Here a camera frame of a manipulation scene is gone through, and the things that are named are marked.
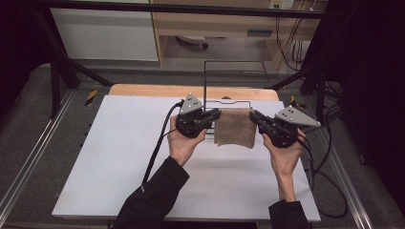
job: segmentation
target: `hand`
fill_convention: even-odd
[[[298,141],[295,141],[288,148],[277,148],[272,144],[270,137],[265,134],[262,134],[262,137],[266,148],[270,151],[271,167],[277,178],[280,199],[295,201],[292,175],[303,152],[302,146]],[[298,129],[298,138],[304,141],[304,137],[305,134]]]
[[[170,130],[176,129],[177,116],[170,117]],[[193,155],[196,146],[205,140],[206,129],[201,131],[196,138],[188,138],[179,131],[174,131],[167,136],[170,156],[182,167]]]

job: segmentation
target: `black sleeve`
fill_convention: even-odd
[[[113,228],[159,228],[188,178],[179,163],[168,157],[152,178],[125,200]]]
[[[278,201],[268,207],[271,228],[273,229],[308,229],[310,228],[300,201]]]

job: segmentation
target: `white tabletop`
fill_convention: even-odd
[[[105,96],[53,215],[65,219],[116,217],[125,199],[140,186],[167,112],[180,100]],[[284,108],[278,101],[251,101],[250,106],[269,116]],[[168,155],[164,140],[151,175]],[[190,179],[167,219],[269,220],[267,208],[278,201],[270,155],[258,133],[251,150],[238,145],[218,147],[209,135],[184,169]],[[294,173],[294,186],[307,219],[319,221],[301,161]]]

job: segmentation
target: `towel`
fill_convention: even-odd
[[[257,125],[249,118],[251,109],[222,109],[215,121],[214,143],[218,146],[236,144],[252,149]]]

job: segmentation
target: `person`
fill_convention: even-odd
[[[176,129],[176,117],[170,118],[170,130]],[[173,208],[181,187],[189,179],[182,166],[193,155],[197,145],[205,140],[206,130],[196,138],[188,138],[178,131],[168,136],[170,156],[154,175],[129,196],[119,211],[113,229],[155,229]],[[302,154],[298,142],[289,148],[273,146],[270,138],[263,135],[264,144],[271,155],[271,167],[276,175],[280,201],[268,208],[273,229],[306,229],[309,223],[300,201],[296,200],[293,188],[293,170]]]

